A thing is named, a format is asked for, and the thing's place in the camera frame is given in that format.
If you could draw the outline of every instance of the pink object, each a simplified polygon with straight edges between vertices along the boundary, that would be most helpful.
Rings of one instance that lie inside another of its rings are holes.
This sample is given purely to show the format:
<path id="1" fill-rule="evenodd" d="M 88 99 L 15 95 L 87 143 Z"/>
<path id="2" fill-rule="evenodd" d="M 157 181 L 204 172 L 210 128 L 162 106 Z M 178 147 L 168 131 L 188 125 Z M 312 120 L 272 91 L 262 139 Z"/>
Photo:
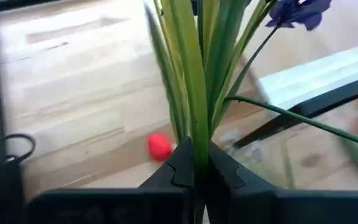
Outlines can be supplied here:
<path id="1" fill-rule="evenodd" d="M 149 153 L 152 159 L 163 162 L 172 154 L 172 146 L 164 134 L 151 134 L 148 140 Z"/>

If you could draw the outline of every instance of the green leaf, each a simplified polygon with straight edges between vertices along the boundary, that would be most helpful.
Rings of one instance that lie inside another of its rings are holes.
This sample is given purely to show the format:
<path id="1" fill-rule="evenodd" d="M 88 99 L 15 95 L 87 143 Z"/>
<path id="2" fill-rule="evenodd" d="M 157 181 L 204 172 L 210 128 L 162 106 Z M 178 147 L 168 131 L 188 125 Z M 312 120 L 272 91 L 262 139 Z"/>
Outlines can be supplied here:
<path id="1" fill-rule="evenodd" d="M 160 9 L 158 6 L 158 1 L 154 0 L 154 4 L 157 12 L 159 12 Z M 177 33 L 175 30 L 175 25 L 173 24 L 170 0 L 161 0 L 161 5 L 164 11 L 164 17 L 159 15 L 158 18 L 160 19 L 160 25 L 164 32 L 165 43 L 167 45 L 171 64 L 173 66 L 174 80 L 172 80 L 172 85 L 176 85 L 179 91 L 179 99 L 177 99 L 177 101 L 181 103 L 181 111 L 179 112 L 179 116 L 182 119 L 180 120 L 180 126 L 182 130 L 182 136 L 186 137 L 188 135 L 189 115 L 187 110 L 188 102 L 186 97 L 186 83 L 183 77 L 183 64 L 180 58 Z"/>
<path id="2" fill-rule="evenodd" d="M 346 138 L 346 139 L 349 139 L 351 141 L 354 141 L 356 143 L 358 143 L 358 137 L 357 136 L 354 136 L 352 134 L 349 134 L 347 133 L 346 131 L 343 131 L 341 129 L 338 129 L 338 128 L 334 128 L 334 127 L 331 127 L 331 126 L 328 126 L 326 124 L 322 124 L 320 122 L 317 122 L 315 120 L 312 120 L 312 119 L 309 119 L 309 118 L 306 118 L 304 116 L 301 116 L 301 115 L 298 115 L 296 113 L 292 113 L 290 111 L 287 111 L 287 110 L 284 110 L 284 109 L 281 109 L 281 108 L 278 108 L 276 106 L 273 106 L 273 105 L 269 105 L 267 103 L 262 103 L 262 102 L 259 102 L 257 100 L 253 100 L 253 99 L 250 99 L 250 98 L 247 98 L 247 97 L 243 97 L 243 96 L 228 96 L 226 97 L 225 101 L 231 101 L 231 100 L 234 100 L 234 101 L 243 101 L 243 102 L 246 102 L 246 103 L 250 103 L 250 104 L 253 104 L 253 105 L 257 105 L 257 106 L 260 106 L 260 107 L 263 107 L 263 108 L 266 108 L 268 110 L 271 110 L 271 111 L 274 111 L 274 112 L 277 112 L 279 114 L 282 114 L 284 116 L 287 116 L 287 117 L 290 117 L 290 118 L 295 118 L 295 119 L 298 119 L 306 124 L 310 124 L 316 128 L 319 128 L 319 129 L 322 129 L 322 130 L 325 130 L 329 133 L 333 133 L 337 136 L 340 136 L 340 137 L 343 137 L 343 138 Z"/>
<path id="3" fill-rule="evenodd" d="M 246 26 L 246 29 L 243 31 L 241 38 L 239 39 L 238 43 L 236 44 L 236 47 L 234 48 L 234 51 L 232 53 L 232 61 L 229 65 L 229 74 L 232 74 L 234 72 L 234 69 L 236 68 L 236 65 L 240 59 L 241 54 L 243 53 L 244 49 L 248 45 L 248 42 L 250 40 L 249 37 L 253 36 L 255 33 L 255 27 L 259 26 L 259 16 L 262 13 L 262 11 L 265 9 L 267 3 L 266 0 L 259 0 L 258 5 L 255 8 L 254 13 L 252 13 L 251 18 L 249 19 L 249 22 Z"/>
<path id="4" fill-rule="evenodd" d="M 243 82 L 248 69 L 250 68 L 250 66 L 252 65 L 252 62 L 254 62 L 255 58 L 258 56 L 259 52 L 263 49 L 263 47 L 265 47 L 265 45 L 267 44 L 267 42 L 270 40 L 270 38 L 274 35 L 274 33 L 277 31 L 278 27 L 275 27 L 271 33 L 266 37 L 266 39 L 262 42 L 262 44 L 258 47 L 258 49 L 255 51 L 255 53 L 251 56 L 251 58 L 248 60 L 248 62 L 246 63 L 246 65 L 244 66 L 244 68 L 241 70 L 239 76 L 237 77 L 236 81 L 234 82 L 233 86 L 231 87 L 229 93 L 227 94 L 228 96 L 232 96 L 237 94 L 237 92 L 240 89 L 241 83 Z M 224 97 L 225 97 L 226 91 L 221 93 L 221 95 L 218 98 L 218 103 L 223 102 L 224 101 Z M 225 114 L 225 112 L 227 111 L 227 109 L 230 106 L 230 101 L 225 101 L 222 105 L 222 107 L 217 107 L 215 109 L 214 112 L 214 116 L 213 116 L 213 125 L 212 125 L 212 130 L 214 131 L 217 126 L 219 125 L 219 123 L 222 120 L 223 115 Z"/>
<path id="5" fill-rule="evenodd" d="M 288 152 L 288 146 L 287 146 L 286 142 L 281 143 L 281 150 L 282 150 L 282 156 L 283 156 L 283 166 L 284 166 L 284 172 L 285 172 L 285 179 L 287 182 L 287 188 L 288 189 L 296 189 L 290 153 Z"/>
<path id="6" fill-rule="evenodd" d="M 204 62 L 204 1 L 197 0 L 197 9 L 198 9 L 198 17 L 197 17 L 197 29 L 198 29 L 198 43 L 200 45 L 201 50 L 201 58 Z"/>
<path id="7" fill-rule="evenodd" d="M 216 16 L 219 12 L 219 0 L 207 0 L 203 2 L 203 60 L 204 64 L 208 57 L 208 50 L 210 48 L 211 34 L 215 25 Z"/>
<path id="8" fill-rule="evenodd" d="M 216 99 L 226 76 L 226 68 L 239 33 L 242 16 L 250 0 L 226 0 L 219 5 L 208 59 L 206 61 L 206 91 L 208 99 L 208 121 L 212 122 Z"/>
<path id="9" fill-rule="evenodd" d="M 170 114 L 173 130 L 177 141 L 185 137 L 186 130 L 183 129 L 183 106 L 180 100 L 180 92 L 175 84 L 175 79 L 173 77 L 172 65 L 169 61 L 165 46 L 158 31 L 157 23 L 154 21 L 153 14 L 150 9 L 146 7 L 146 17 L 149 23 L 150 34 L 152 38 L 153 47 L 155 50 L 155 55 L 157 58 L 158 65 L 162 74 L 162 81 L 167 92 L 168 102 L 170 104 Z"/>
<path id="10" fill-rule="evenodd" d="M 196 172 L 206 172 L 209 155 L 208 111 L 198 32 L 190 1 L 171 0 L 170 8 L 183 63 Z"/>

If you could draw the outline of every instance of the wooden floor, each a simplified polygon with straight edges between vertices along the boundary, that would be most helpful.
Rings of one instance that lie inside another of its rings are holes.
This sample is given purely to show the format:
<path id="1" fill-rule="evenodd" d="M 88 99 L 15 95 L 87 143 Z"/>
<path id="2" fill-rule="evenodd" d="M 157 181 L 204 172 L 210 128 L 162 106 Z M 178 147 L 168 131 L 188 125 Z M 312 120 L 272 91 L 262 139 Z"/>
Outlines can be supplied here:
<path id="1" fill-rule="evenodd" d="M 267 31 L 258 31 L 246 57 Z M 355 46 L 358 1 L 333 1 L 315 32 L 280 30 L 252 73 L 263 77 Z M 57 187 L 134 187 L 159 166 L 150 162 L 147 136 L 165 133 L 173 140 L 141 0 L 77 0 L 1 12 L 0 79 L 7 131 L 29 133 L 38 142 L 24 163 L 28 197 Z M 241 94 L 259 97 L 250 78 Z M 350 117 L 330 122 L 342 125 Z M 258 108 L 234 103 L 214 141 L 227 146 L 270 118 Z M 356 172 L 349 158 L 340 149 L 331 150 L 328 140 L 315 145 L 300 136 L 300 142 L 288 142 L 295 163 L 316 149 L 327 166 L 296 166 L 303 177 L 297 184 L 344 188 L 340 180 L 336 185 L 325 177 L 335 169 Z M 26 150 L 22 142 L 9 146 L 15 153 Z M 336 158 L 340 162 L 331 164 Z"/>

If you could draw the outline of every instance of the glass panel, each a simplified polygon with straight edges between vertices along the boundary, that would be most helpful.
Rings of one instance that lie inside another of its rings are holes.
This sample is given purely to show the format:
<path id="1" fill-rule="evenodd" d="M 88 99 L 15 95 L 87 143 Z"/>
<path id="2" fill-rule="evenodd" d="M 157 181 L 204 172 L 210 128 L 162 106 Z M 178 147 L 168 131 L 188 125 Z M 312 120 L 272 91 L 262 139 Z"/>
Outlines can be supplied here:
<path id="1" fill-rule="evenodd" d="M 343 14 L 351 16 L 352 22 L 344 24 L 338 19 Z M 270 31 L 268 27 L 258 29 L 245 51 L 246 58 Z M 252 68 L 266 100 L 285 109 L 357 81 L 358 4 L 351 0 L 332 2 L 312 32 L 301 25 L 278 30 Z"/>
<path id="2" fill-rule="evenodd" d="M 247 117 L 248 124 L 258 119 Z M 315 120 L 356 133 L 358 126 L 358 99 L 328 111 Z M 358 190 L 358 167 L 348 152 L 358 150 L 353 144 L 331 133 L 299 124 L 269 138 L 229 151 L 238 162 L 269 182 L 290 188 L 284 169 L 287 151 L 298 189 Z"/>
<path id="3" fill-rule="evenodd" d="M 0 80 L 7 133 L 37 140 L 30 195 L 148 162 L 149 134 L 173 140 L 141 0 L 0 12 Z M 9 141 L 11 153 L 27 149 Z"/>

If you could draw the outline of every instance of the red ball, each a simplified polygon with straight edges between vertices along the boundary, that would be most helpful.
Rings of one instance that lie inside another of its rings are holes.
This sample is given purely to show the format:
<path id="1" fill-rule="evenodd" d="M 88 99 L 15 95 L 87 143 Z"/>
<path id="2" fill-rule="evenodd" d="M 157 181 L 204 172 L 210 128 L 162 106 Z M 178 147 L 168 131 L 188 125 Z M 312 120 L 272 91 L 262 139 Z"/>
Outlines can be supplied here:
<path id="1" fill-rule="evenodd" d="M 148 140 L 149 153 L 152 159 L 163 162 L 172 154 L 172 146 L 164 134 L 151 134 Z"/>

